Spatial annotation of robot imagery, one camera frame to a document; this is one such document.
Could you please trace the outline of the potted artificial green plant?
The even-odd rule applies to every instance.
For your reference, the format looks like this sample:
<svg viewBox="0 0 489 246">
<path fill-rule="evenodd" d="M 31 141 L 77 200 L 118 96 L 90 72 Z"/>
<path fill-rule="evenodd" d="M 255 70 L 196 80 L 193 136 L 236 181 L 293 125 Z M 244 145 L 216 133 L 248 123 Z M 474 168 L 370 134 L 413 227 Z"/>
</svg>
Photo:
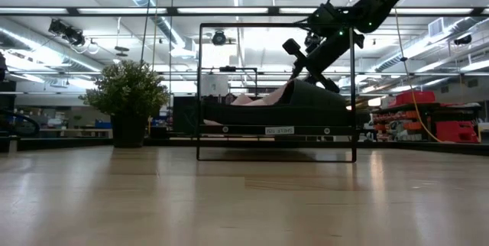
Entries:
<svg viewBox="0 0 489 246">
<path fill-rule="evenodd" d="M 149 63 L 123 60 L 105 67 L 95 79 L 95 87 L 79 99 L 110 116 L 115 147 L 139 148 L 144 144 L 149 118 L 170 100 L 162 81 Z"/>
</svg>

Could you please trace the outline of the round black ceiling device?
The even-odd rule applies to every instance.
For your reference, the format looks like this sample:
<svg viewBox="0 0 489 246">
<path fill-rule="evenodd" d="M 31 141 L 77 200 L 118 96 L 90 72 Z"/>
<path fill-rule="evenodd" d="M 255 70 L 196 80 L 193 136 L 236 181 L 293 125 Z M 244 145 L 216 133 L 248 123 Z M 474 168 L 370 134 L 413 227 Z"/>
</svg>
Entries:
<svg viewBox="0 0 489 246">
<path fill-rule="evenodd" d="M 225 32 L 222 30 L 217 30 L 212 36 L 211 42 L 215 46 L 222 46 L 227 43 L 227 37 L 225 36 Z"/>
</svg>

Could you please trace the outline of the black table edge rail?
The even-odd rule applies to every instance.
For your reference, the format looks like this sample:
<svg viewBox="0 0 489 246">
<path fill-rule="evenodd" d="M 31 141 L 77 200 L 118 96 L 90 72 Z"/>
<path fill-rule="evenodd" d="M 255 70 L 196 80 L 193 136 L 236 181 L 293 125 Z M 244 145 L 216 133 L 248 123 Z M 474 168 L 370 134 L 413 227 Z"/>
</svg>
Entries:
<svg viewBox="0 0 489 246">
<path fill-rule="evenodd" d="M 22 138 L 18 141 L 20 151 L 58 149 L 72 147 L 94 147 L 111 145 L 108 138 Z M 334 141 L 204 141 L 181 138 L 179 140 L 146 139 L 146 146 L 158 147 L 228 147 L 228 148 L 320 148 L 349 149 L 351 142 Z M 431 151 L 453 154 L 467 154 L 489 157 L 489 144 L 456 144 L 433 142 L 358 142 L 358 149 L 403 149 L 413 151 Z"/>
</svg>

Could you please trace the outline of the red storage bin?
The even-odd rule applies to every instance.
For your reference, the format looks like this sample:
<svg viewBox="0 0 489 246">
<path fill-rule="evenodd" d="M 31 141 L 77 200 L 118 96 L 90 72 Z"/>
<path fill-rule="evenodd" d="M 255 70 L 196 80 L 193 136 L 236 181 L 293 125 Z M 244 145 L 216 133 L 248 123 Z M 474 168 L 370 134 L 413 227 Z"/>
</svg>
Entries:
<svg viewBox="0 0 489 246">
<path fill-rule="evenodd" d="M 471 121 L 437 121 L 436 136 L 440 141 L 478 143 L 478 136 Z"/>
<path fill-rule="evenodd" d="M 436 102 L 435 93 L 432 91 L 405 91 L 394 96 L 389 102 L 388 107 L 393 108 L 409 104 L 426 104 Z"/>
</svg>

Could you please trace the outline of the black slide sandal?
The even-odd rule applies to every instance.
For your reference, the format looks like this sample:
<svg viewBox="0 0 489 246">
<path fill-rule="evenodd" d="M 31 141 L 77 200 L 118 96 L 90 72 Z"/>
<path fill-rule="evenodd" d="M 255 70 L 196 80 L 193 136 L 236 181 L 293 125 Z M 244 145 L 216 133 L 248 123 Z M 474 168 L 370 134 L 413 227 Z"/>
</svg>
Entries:
<svg viewBox="0 0 489 246">
<path fill-rule="evenodd" d="M 206 124 L 226 125 L 231 116 L 260 126 L 349 126 L 353 121 L 364 125 L 370 112 L 347 109 L 345 98 L 338 93 L 292 79 L 278 102 L 269 106 L 234 106 L 217 102 L 201 102 L 200 115 Z"/>
</svg>

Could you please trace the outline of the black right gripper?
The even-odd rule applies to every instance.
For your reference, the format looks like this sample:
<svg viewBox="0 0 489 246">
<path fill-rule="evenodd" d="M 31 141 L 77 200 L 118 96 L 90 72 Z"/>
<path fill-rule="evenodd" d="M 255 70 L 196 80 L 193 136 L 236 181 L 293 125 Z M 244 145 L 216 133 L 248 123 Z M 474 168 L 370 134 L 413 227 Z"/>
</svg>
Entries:
<svg viewBox="0 0 489 246">
<path fill-rule="evenodd" d="M 306 68 L 309 75 L 304 79 L 304 82 L 313 85 L 321 83 L 326 90 L 340 93 L 340 88 L 332 80 L 325 78 L 322 72 L 351 48 L 351 42 L 363 49 L 364 35 L 353 31 L 353 36 L 349 37 L 344 31 L 339 30 L 327 37 L 322 43 L 313 44 L 308 48 L 308 54 L 304 55 L 300 51 L 299 44 L 292 38 L 288 39 L 283 44 L 283 49 L 296 58 L 290 78 L 297 78 L 303 68 Z"/>
</svg>

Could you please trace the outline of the white box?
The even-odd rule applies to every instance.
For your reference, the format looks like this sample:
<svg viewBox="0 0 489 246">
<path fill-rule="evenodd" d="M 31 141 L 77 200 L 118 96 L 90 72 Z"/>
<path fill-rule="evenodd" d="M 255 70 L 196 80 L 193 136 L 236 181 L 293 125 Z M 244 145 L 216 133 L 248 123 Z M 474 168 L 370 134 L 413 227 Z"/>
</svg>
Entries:
<svg viewBox="0 0 489 246">
<path fill-rule="evenodd" d="M 228 76 L 206 74 L 200 80 L 200 92 L 203 96 L 224 96 L 228 94 Z"/>
</svg>

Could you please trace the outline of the silver ventilation duct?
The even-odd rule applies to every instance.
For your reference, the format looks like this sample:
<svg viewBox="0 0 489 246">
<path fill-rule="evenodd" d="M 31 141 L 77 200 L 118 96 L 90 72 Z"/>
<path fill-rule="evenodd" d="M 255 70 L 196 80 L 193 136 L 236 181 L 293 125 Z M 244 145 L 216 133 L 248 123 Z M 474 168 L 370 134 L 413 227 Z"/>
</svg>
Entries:
<svg viewBox="0 0 489 246">
<path fill-rule="evenodd" d="M 180 58 L 196 58 L 196 47 L 194 41 L 182 35 L 173 27 L 171 19 L 164 17 L 162 11 L 151 13 L 151 9 L 158 6 L 157 0 L 131 0 L 136 6 L 144 8 L 144 12 L 149 14 L 147 17 L 152 20 L 155 28 L 162 33 L 170 45 L 170 55 Z"/>
</svg>

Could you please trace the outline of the pink slide sandal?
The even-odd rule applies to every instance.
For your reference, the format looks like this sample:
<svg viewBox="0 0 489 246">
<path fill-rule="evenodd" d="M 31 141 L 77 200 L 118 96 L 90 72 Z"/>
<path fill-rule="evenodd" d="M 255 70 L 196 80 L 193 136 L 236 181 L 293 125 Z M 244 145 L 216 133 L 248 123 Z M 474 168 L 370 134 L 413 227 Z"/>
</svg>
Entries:
<svg viewBox="0 0 489 246">
<path fill-rule="evenodd" d="M 281 86 L 279 89 L 276 89 L 271 94 L 256 100 L 252 100 L 250 97 L 241 94 L 231 103 L 231 105 L 252 106 L 252 107 L 273 105 L 276 102 L 278 102 L 279 98 L 283 95 L 285 88 L 289 84 L 291 84 L 291 82 L 292 80 L 289 80 L 285 85 Z M 247 125 L 248 123 L 249 121 L 245 121 L 244 119 L 239 118 L 238 116 L 236 117 L 231 116 L 228 120 L 225 121 L 226 125 Z"/>
</svg>

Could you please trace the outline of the black overhead light bar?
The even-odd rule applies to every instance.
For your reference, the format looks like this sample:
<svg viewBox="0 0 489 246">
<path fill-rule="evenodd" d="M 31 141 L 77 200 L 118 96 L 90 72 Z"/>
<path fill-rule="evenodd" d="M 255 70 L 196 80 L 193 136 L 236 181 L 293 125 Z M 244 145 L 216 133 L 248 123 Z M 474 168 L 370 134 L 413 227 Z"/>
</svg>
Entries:
<svg viewBox="0 0 489 246">
<path fill-rule="evenodd" d="M 86 17 L 143 17 L 156 16 L 308 16 L 315 7 L 0 7 L 0 16 L 86 16 Z M 427 8 L 399 7 L 390 15 L 402 17 L 489 17 L 489 7 L 477 8 Z"/>
</svg>

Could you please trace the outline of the black storage rack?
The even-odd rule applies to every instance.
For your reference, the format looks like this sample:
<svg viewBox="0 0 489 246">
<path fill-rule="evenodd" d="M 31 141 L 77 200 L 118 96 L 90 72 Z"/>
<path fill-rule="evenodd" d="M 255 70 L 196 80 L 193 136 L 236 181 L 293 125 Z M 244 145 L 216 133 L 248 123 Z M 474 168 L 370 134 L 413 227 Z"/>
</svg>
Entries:
<svg viewBox="0 0 489 246">
<path fill-rule="evenodd" d="M 437 121 L 471 121 L 478 136 L 478 103 L 466 104 L 409 104 L 379 109 L 372 114 L 375 136 L 379 141 L 439 142 L 436 136 Z"/>
</svg>

